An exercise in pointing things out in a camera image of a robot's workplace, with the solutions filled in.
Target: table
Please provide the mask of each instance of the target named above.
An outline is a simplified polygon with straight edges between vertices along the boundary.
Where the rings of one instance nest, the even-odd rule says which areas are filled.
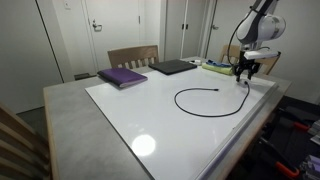
[[[152,70],[144,67],[136,71]],[[261,77],[277,82],[279,88],[219,164],[209,170],[208,178],[223,179],[228,175],[290,85],[278,78]],[[53,177],[152,179],[86,93],[85,88],[102,83],[105,82],[94,77],[44,89]]]

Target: green object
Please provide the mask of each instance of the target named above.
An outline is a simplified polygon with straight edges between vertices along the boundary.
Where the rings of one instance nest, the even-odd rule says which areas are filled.
[[[210,71],[215,71],[215,72],[218,72],[218,73],[221,73],[221,74],[226,74],[226,75],[229,75],[229,76],[232,75],[232,68],[231,67],[224,68],[224,67],[211,66],[211,65],[208,65],[206,63],[203,63],[202,64],[202,68],[210,70]]]

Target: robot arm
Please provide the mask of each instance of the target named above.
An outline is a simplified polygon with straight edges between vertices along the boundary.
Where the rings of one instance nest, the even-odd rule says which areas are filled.
[[[248,78],[256,73],[260,64],[254,59],[269,58],[279,55],[277,51],[257,51],[263,41],[276,39],[282,35],[286,23],[282,17],[268,14],[277,0],[256,0],[250,7],[244,21],[237,30],[238,40],[241,42],[239,63],[234,66],[237,81],[243,70],[248,70]]]

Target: black laptop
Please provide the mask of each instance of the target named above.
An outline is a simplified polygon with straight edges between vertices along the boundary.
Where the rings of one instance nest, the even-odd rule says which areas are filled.
[[[171,74],[179,73],[179,72],[190,70],[190,69],[195,69],[197,68],[197,65],[188,63],[186,61],[181,61],[181,60],[170,60],[170,61],[160,62],[157,64],[149,64],[149,67],[157,71],[160,71],[163,74],[171,75]]]

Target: purple book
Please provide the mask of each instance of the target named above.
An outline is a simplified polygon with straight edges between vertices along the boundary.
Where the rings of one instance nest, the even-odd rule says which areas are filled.
[[[126,68],[105,69],[99,71],[98,74],[121,88],[148,80],[146,76]]]

